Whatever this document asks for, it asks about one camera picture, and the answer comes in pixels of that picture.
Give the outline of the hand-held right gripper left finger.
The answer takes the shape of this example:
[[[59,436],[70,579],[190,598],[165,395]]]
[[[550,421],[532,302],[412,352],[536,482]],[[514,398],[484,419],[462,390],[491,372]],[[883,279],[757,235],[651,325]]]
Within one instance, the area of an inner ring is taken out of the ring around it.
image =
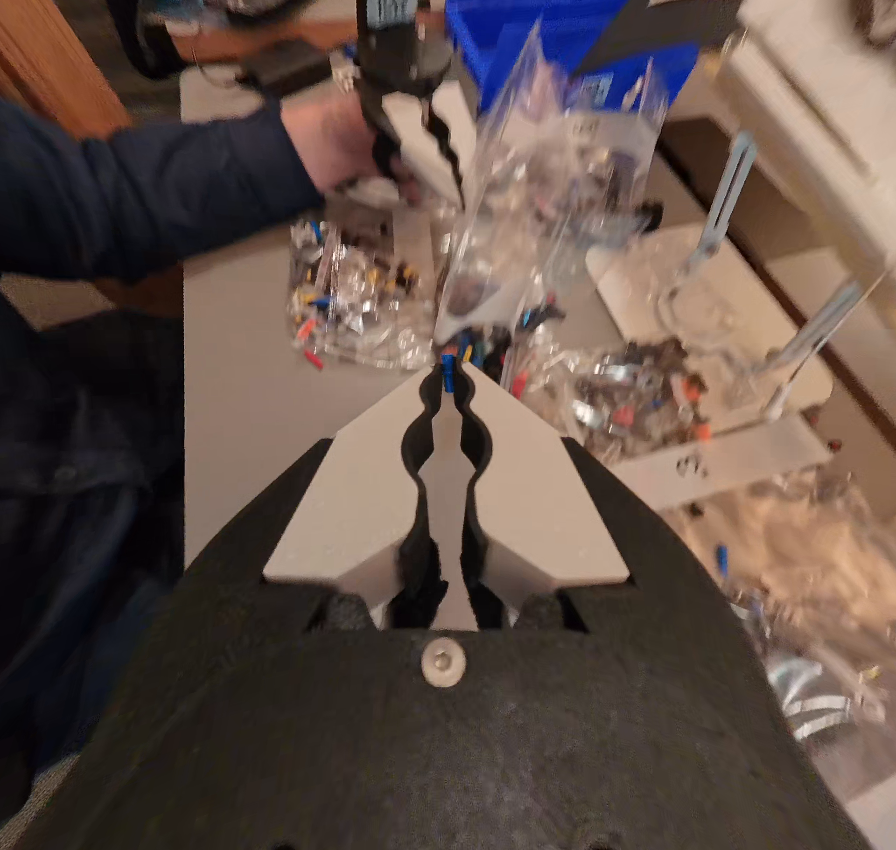
[[[357,596],[394,628],[432,625],[447,584],[420,470],[441,402],[437,365],[335,434],[264,566],[268,583]]]

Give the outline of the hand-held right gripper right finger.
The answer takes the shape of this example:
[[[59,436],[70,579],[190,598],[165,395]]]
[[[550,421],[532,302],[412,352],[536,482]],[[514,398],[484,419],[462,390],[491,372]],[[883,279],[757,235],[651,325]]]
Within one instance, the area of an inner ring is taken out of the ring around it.
[[[565,438],[466,363],[454,365],[461,448],[474,468],[462,578],[479,630],[499,630],[531,597],[630,579]]]

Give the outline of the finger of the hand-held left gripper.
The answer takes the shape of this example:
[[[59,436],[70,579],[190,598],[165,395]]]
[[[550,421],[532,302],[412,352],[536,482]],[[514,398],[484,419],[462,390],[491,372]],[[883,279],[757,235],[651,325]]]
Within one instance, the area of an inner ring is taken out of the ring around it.
[[[461,187],[449,177],[447,163],[437,150],[435,137],[423,126],[422,102],[403,93],[383,98],[385,115],[397,134],[403,164],[434,194],[458,209],[463,209]],[[431,113],[435,117],[435,94]]]
[[[476,123],[461,83],[442,83],[435,92],[436,149],[454,185],[462,187],[476,153]]]

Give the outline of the person's left forearm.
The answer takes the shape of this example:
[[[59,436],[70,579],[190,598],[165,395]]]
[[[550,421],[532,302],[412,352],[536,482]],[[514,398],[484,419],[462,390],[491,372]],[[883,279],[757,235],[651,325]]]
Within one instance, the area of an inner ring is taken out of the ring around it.
[[[280,112],[77,140],[1,105],[1,268],[135,283],[318,207]]]

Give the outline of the person's left hand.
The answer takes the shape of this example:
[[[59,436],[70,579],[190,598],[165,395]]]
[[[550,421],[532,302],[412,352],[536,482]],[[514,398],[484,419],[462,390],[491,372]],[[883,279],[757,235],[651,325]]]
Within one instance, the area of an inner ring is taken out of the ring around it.
[[[374,157],[376,132],[366,122],[356,91],[330,88],[280,108],[287,136],[320,195],[359,180],[388,177],[410,200],[419,197],[412,173],[393,156],[389,169]]]

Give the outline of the blue plastic bin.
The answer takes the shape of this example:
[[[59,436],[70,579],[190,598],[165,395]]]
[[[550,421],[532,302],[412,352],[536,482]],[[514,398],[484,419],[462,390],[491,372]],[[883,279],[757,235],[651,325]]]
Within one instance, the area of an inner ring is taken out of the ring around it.
[[[445,0],[445,24],[476,86],[477,113],[494,103],[536,23],[546,60],[572,74],[628,1]]]

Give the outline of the black paper flap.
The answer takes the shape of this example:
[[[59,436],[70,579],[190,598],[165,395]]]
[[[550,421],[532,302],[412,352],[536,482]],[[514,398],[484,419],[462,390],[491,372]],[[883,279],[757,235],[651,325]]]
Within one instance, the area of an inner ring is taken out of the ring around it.
[[[628,0],[572,71],[599,72],[632,56],[682,45],[716,49],[738,27],[743,0]]]

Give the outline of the empty clear plastic bag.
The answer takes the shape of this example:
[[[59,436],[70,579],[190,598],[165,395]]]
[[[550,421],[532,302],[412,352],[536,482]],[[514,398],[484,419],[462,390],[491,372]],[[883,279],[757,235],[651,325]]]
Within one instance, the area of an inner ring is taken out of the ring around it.
[[[657,323],[699,355],[732,350],[738,327],[735,309],[710,281],[718,252],[680,231],[666,232],[651,258]]]

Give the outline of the person's navy jacket torso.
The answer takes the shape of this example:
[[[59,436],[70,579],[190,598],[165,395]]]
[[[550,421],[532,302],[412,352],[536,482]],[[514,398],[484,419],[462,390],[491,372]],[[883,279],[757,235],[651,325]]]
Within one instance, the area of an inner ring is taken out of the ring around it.
[[[184,571],[181,320],[2,299],[2,821],[89,741]]]

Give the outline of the wooden panel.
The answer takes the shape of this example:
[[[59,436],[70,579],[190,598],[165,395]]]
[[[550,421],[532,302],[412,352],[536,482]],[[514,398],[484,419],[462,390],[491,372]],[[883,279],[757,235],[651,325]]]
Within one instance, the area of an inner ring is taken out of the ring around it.
[[[1,95],[80,139],[132,123],[53,0],[1,0]]]

